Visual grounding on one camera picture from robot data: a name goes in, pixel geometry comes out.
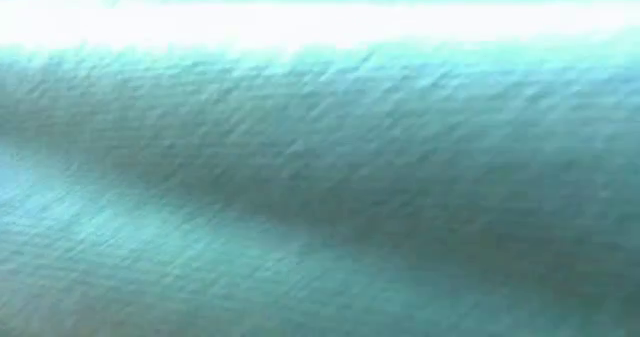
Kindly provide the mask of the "teal terry towel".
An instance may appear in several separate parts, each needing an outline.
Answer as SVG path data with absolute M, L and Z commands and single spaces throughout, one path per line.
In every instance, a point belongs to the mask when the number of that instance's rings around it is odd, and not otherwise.
M 640 337 L 640 0 L 0 0 L 0 337 Z

